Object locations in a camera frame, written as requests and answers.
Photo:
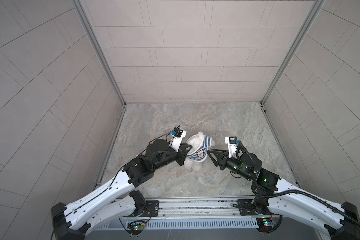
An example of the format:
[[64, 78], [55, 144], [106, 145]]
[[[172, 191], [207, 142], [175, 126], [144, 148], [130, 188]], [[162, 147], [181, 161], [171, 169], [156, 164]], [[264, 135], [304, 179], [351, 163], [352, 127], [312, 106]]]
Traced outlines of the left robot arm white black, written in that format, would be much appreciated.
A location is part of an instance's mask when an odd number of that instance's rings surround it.
[[191, 145], [181, 141], [174, 146], [164, 139], [153, 141], [144, 154], [130, 160], [96, 190], [73, 203], [54, 205], [51, 239], [83, 240], [116, 218], [139, 216], [146, 208], [146, 200], [136, 187], [151, 179], [163, 166], [172, 162], [182, 166], [191, 149]]

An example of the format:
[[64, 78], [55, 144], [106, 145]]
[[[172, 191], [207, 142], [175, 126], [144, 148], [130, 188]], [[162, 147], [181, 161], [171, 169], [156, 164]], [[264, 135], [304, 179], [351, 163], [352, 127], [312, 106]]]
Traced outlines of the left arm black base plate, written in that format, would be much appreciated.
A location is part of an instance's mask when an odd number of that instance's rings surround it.
[[132, 214], [125, 216], [125, 218], [147, 218], [157, 217], [159, 214], [160, 202], [157, 200], [147, 201], [145, 208], [141, 210], [135, 210]]

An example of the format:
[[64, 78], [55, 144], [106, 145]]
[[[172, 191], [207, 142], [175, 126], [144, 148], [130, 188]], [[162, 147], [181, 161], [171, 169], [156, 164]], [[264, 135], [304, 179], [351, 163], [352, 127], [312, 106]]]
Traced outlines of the white teddy bear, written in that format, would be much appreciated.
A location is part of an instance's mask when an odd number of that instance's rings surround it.
[[191, 136], [186, 143], [192, 148], [186, 155], [185, 166], [187, 169], [198, 172], [202, 169], [202, 162], [207, 159], [207, 151], [215, 145], [215, 141], [204, 135], [203, 132], [198, 132]]

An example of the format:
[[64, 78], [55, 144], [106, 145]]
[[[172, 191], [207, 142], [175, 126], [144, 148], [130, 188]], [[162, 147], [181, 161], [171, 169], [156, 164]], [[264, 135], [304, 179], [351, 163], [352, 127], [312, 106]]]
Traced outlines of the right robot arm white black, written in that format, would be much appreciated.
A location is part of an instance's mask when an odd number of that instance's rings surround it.
[[345, 202], [324, 200], [289, 183], [279, 175], [262, 168], [262, 161], [252, 153], [230, 157], [229, 152], [208, 151], [216, 167], [252, 183], [255, 195], [244, 209], [259, 215], [279, 215], [308, 225], [332, 240], [359, 240], [360, 222], [357, 207]]

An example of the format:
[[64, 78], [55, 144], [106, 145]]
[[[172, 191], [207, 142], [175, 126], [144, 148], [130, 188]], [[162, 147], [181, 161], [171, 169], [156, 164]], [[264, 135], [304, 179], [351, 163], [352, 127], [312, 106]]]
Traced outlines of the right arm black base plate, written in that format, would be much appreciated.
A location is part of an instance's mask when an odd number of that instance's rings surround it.
[[239, 210], [241, 216], [271, 216], [274, 214], [269, 210], [269, 204], [264, 199], [240, 199], [232, 206]]

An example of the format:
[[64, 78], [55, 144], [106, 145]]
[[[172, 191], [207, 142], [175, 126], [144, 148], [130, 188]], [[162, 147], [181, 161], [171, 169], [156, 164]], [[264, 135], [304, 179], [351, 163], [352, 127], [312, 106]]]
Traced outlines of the blue white striped sweater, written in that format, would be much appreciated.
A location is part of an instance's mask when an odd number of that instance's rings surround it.
[[187, 144], [193, 148], [186, 157], [195, 162], [203, 162], [207, 158], [207, 151], [215, 145], [212, 138], [205, 136], [202, 132], [191, 136], [187, 140]]

